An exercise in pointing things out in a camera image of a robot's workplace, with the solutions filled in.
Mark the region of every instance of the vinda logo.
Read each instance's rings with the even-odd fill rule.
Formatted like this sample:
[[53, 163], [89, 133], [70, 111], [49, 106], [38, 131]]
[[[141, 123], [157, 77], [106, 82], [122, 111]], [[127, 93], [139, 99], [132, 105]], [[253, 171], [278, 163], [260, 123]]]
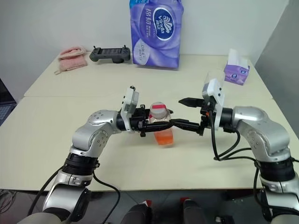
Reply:
[[161, 41], [167, 41], [171, 38], [174, 31], [174, 21], [170, 12], [165, 8], [156, 8], [153, 13], [153, 21], [157, 37]]

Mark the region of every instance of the white wall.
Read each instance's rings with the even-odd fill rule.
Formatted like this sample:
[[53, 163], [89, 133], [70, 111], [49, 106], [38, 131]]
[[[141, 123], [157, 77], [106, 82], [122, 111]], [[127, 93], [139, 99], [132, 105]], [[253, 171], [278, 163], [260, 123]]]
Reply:
[[[287, 3], [183, 0], [181, 53], [236, 48], [255, 63]], [[131, 46], [128, 0], [0, 0], [0, 78], [15, 99], [62, 49], [78, 44]]]

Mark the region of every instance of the bottle cap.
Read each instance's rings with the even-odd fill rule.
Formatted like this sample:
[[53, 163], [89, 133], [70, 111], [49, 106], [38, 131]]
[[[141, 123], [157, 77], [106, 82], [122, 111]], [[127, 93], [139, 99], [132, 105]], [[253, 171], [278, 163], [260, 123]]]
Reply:
[[150, 113], [155, 119], [162, 119], [167, 116], [167, 109], [164, 103], [155, 102], [150, 106]]

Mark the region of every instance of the plastic bottle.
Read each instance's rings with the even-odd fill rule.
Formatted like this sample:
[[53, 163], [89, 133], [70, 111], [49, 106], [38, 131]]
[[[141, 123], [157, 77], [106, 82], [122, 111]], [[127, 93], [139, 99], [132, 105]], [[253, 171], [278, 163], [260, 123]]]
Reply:
[[[166, 108], [164, 103], [155, 102], [150, 106], [149, 123], [158, 121], [169, 121], [171, 119], [170, 112]], [[173, 144], [172, 129], [166, 129], [159, 132], [154, 132], [156, 141], [161, 146], [167, 146]]]

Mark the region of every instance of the orange liquid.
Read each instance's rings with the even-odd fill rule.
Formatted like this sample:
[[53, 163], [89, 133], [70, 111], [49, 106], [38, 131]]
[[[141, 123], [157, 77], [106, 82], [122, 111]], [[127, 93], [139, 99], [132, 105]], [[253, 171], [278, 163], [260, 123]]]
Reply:
[[157, 143], [161, 146], [173, 144], [173, 135], [171, 128], [160, 132], [155, 132], [154, 135]]

